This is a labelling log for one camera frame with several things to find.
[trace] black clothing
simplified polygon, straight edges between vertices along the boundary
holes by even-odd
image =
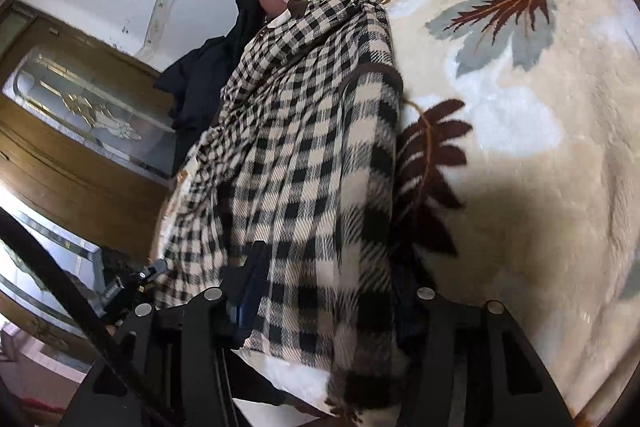
[[[226,37],[208,39],[201,48],[166,68],[154,84],[156,89],[174,96],[169,111],[177,134],[173,174],[191,145],[211,125],[220,103],[220,90],[240,62],[244,47],[264,23],[265,13],[258,0],[236,0],[236,5],[236,25]]]

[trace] black and white checkered fabric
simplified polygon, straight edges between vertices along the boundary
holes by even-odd
[[[222,94],[218,125],[165,256],[158,303],[220,281],[254,241],[271,255],[245,347],[331,372],[346,409],[393,403],[388,236],[402,82],[377,0],[319,0],[260,33]]]

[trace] gray leaf print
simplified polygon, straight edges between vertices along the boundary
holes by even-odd
[[[444,10],[425,26],[439,40],[465,38],[456,76],[484,68],[511,43],[513,67],[529,71],[553,43],[553,0],[468,0]]]
[[[632,299],[640,293],[640,251],[636,252],[634,263],[626,276],[625,287],[620,293],[621,299]]]

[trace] black cable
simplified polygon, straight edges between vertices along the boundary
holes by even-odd
[[[140,374],[120,352],[89,302],[82,297],[62,268],[36,239],[3,208],[0,208],[0,239],[18,255],[47,286],[69,316],[94,344],[104,362],[116,376],[138,397],[142,405],[165,427],[182,424],[175,412],[165,406],[146,386]]]

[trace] fleece blanket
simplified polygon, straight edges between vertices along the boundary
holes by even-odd
[[[636,5],[382,1],[404,80],[399,219],[418,216],[438,291],[502,301],[577,425],[597,425],[640,358]]]

